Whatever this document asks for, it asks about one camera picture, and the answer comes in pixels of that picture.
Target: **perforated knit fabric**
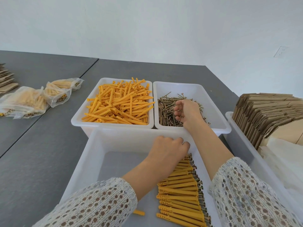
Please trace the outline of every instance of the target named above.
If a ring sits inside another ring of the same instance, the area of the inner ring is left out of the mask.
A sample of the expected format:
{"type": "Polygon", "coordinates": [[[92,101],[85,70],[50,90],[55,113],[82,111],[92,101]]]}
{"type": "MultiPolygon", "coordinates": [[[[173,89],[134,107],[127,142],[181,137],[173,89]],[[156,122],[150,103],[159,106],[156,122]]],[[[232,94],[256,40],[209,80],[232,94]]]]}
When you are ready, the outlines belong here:
{"type": "Polygon", "coordinates": [[[34,227],[121,226],[137,203],[134,190],[125,180],[111,178],[77,191],[34,227]]]}
{"type": "Polygon", "coordinates": [[[272,188],[238,157],[222,165],[209,193],[224,226],[302,226],[296,215],[280,203],[272,188]]]}

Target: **person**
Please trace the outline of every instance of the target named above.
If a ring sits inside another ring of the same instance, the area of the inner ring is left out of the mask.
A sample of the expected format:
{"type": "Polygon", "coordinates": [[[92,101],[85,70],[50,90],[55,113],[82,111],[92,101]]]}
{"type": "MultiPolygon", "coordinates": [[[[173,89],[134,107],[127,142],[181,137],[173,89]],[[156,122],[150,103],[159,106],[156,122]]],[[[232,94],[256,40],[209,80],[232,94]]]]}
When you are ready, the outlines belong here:
{"type": "MultiPolygon", "coordinates": [[[[179,100],[174,110],[203,159],[211,179],[209,193],[224,226],[302,226],[272,188],[229,152],[203,121],[197,103],[179,100]]],[[[138,201],[173,172],[189,147],[182,138],[157,137],[146,159],[126,175],[75,192],[34,226],[123,225],[138,201]]]]}

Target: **electrical outlet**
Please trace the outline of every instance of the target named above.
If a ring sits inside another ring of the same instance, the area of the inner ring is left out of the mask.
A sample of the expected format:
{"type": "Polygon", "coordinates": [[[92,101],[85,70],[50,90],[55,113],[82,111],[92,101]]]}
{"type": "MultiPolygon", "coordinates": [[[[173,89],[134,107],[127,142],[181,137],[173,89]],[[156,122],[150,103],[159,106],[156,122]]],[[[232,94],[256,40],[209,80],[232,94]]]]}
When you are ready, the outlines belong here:
{"type": "Polygon", "coordinates": [[[281,46],[276,54],[274,55],[275,58],[283,58],[287,52],[289,47],[281,46]]]}

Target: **plastic tray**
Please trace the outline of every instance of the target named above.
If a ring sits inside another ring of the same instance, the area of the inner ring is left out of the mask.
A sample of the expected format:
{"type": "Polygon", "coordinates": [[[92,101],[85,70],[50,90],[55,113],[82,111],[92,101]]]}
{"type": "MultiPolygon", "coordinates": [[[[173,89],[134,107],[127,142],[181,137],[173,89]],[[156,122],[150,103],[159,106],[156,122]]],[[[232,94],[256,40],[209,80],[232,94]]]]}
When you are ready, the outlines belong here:
{"type": "Polygon", "coordinates": [[[235,156],[245,161],[252,171],[264,182],[269,184],[278,195],[282,204],[292,210],[303,221],[303,210],[290,196],[281,181],[276,177],[265,160],[259,155],[254,146],[250,143],[238,125],[232,119],[233,112],[226,112],[225,116],[232,131],[224,137],[235,156]]]}
{"type": "MultiPolygon", "coordinates": [[[[98,86],[102,84],[111,84],[113,81],[120,82],[121,79],[113,79],[113,78],[102,78],[97,83],[96,87],[94,87],[93,91],[89,94],[87,98],[95,98],[96,95],[99,93],[98,86]]],[[[152,89],[152,82],[146,81],[145,83],[142,83],[142,86],[146,87],[146,85],[149,84],[149,89],[152,89]]],[[[91,132],[99,127],[99,126],[114,126],[114,127],[134,127],[134,128],[145,128],[145,129],[151,129],[154,126],[154,109],[151,109],[148,111],[148,125],[135,125],[135,124],[116,124],[116,123],[98,123],[98,122],[82,122],[81,118],[84,117],[84,113],[87,113],[87,108],[90,102],[85,100],[85,102],[81,105],[81,107],[78,109],[76,114],[71,119],[71,124],[74,126],[80,126],[84,133],[87,135],[87,137],[90,136],[91,132]]]]}
{"type": "Polygon", "coordinates": [[[206,117],[207,122],[210,122],[210,127],[217,136],[230,133],[232,130],[222,113],[200,84],[179,84],[159,81],[153,83],[154,101],[156,101],[154,106],[154,124],[156,128],[162,130],[185,130],[183,127],[160,125],[157,100],[170,91],[169,97],[178,97],[178,94],[181,95],[181,93],[184,93],[184,96],[188,99],[196,100],[198,103],[202,104],[204,107],[203,116],[206,117]]]}
{"type": "MultiPolygon", "coordinates": [[[[72,193],[88,186],[98,180],[106,180],[111,177],[121,177],[139,164],[148,154],[155,137],[183,137],[184,141],[191,144],[189,152],[197,166],[197,174],[203,181],[203,193],[208,213],[212,219],[212,225],[220,227],[221,223],[215,209],[213,198],[207,193],[210,186],[210,178],[204,163],[195,146],[194,141],[186,132],[99,127],[95,129],[85,146],[75,171],[66,187],[60,202],[66,200],[72,193]]],[[[145,216],[132,214],[123,226],[179,226],[169,221],[156,217],[159,212],[159,201],[156,199],[157,187],[144,196],[138,203],[138,210],[145,212],[145,216]]]]}

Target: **bag of wall anchors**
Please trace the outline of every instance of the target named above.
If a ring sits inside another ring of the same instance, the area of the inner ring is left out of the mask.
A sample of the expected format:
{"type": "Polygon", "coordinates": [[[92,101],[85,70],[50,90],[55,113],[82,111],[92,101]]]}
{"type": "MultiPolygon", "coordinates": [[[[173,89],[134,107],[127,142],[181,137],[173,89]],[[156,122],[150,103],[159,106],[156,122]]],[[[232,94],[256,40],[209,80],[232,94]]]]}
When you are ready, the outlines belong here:
{"type": "Polygon", "coordinates": [[[59,88],[55,84],[48,82],[43,92],[44,99],[51,107],[63,104],[71,96],[71,88],[59,88]]]}
{"type": "Polygon", "coordinates": [[[33,89],[20,87],[16,92],[7,94],[0,99],[0,113],[14,119],[27,119],[42,115],[48,105],[43,98],[43,87],[33,89]]]}
{"type": "Polygon", "coordinates": [[[81,84],[84,80],[79,78],[70,78],[66,80],[55,80],[52,84],[55,84],[59,88],[72,89],[73,91],[81,88],[81,84]]]}

